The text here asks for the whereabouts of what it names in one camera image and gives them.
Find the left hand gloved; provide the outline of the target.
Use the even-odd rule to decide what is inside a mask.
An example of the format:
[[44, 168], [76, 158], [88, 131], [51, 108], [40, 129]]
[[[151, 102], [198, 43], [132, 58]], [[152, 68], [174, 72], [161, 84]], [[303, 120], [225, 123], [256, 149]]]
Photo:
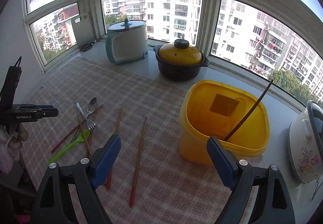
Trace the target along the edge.
[[23, 124], [13, 125], [10, 133], [1, 126], [1, 174], [8, 174], [14, 162], [20, 158], [20, 150], [22, 143], [27, 141], [29, 137], [28, 131]]

